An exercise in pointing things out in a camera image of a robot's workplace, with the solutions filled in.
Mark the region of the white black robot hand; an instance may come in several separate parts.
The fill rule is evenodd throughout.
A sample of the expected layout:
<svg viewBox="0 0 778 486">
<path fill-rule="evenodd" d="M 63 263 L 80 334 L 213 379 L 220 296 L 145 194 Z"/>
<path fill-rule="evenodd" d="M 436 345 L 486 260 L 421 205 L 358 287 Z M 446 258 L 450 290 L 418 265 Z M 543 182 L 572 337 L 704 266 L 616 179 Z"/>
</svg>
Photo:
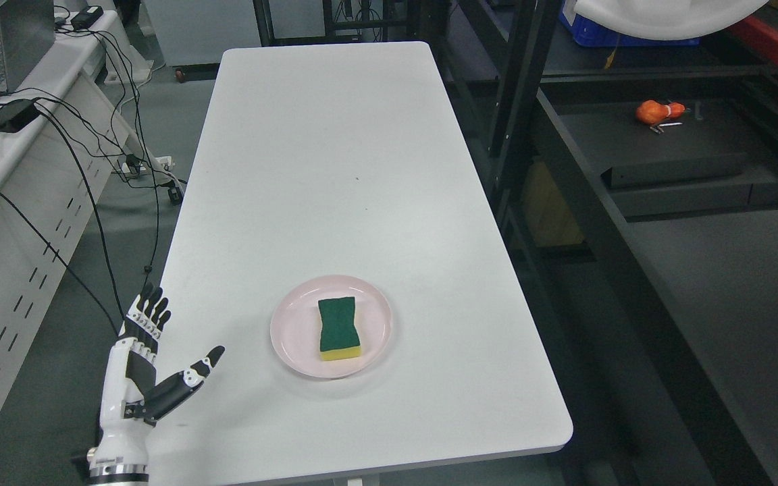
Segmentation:
<svg viewBox="0 0 778 486">
<path fill-rule="evenodd" d="M 170 318 L 163 289 L 146 283 L 126 312 L 106 363 L 99 413 L 102 438 L 89 460 L 93 477 L 144 473 L 148 434 L 203 386 L 226 351 L 216 346 L 198 362 L 157 381 L 155 358 Z"/>
</svg>

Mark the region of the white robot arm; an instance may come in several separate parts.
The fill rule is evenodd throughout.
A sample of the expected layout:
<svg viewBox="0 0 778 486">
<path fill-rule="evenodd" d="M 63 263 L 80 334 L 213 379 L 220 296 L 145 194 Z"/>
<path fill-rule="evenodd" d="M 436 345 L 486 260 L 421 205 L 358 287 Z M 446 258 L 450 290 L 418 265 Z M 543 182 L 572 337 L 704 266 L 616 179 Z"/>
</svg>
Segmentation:
<svg viewBox="0 0 778 486">
<path fill-rule="evenodd" d="M 148 485 L 146 464 L 102 461 L 91 464 L 86 485 Z"/>
</svg>

